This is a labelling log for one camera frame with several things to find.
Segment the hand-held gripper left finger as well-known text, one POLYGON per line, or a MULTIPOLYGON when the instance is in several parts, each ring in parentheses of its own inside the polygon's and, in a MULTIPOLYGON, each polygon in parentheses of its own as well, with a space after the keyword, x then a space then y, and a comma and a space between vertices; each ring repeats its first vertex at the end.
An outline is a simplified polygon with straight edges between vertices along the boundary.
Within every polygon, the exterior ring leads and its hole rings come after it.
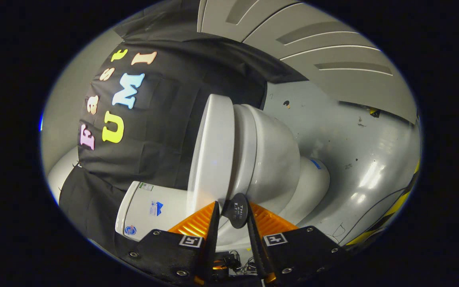
POLYGON ((214 201, 168 231, 149 231, 118 256, 124 265, 167 286, 207 285, 219 219, 219 203, 214 201))

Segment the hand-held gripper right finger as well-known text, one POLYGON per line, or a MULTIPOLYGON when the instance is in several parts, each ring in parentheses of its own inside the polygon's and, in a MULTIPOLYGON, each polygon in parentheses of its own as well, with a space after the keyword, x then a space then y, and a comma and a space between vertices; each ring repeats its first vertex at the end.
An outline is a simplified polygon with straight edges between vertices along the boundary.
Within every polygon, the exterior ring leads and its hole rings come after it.
POLYGON ((247 227, 257 274, 266 286, 295 286, 344 263, 350 252, 313 226, 299 228, 249 204, 247 227))

